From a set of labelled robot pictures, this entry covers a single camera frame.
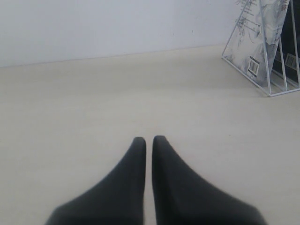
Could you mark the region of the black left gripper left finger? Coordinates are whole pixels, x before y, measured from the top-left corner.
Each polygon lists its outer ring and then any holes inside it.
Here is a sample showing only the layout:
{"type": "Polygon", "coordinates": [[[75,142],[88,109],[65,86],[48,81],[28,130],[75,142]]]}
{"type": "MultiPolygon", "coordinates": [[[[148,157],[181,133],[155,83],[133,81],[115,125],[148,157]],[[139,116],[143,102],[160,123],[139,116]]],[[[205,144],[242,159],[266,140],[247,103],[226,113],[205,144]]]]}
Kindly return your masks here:
{"type": "Polygon", "coordinates": [[[57,207],[48,225],[142,225],[146,141],[133,139],[120,162],[94,187],[57,207]]]}

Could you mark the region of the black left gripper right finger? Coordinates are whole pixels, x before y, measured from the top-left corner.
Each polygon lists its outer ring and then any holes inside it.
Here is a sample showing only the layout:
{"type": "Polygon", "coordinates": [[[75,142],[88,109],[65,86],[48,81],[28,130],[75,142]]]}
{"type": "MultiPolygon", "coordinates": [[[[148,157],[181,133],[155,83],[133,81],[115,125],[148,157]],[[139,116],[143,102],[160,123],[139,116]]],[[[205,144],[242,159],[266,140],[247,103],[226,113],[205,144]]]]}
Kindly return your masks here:
{"type": "Polygon", "coordinates": [[[199,176],[157,135],[152,146],[152,187],[158,225],[265,225],[259,210],[199,176]]]}

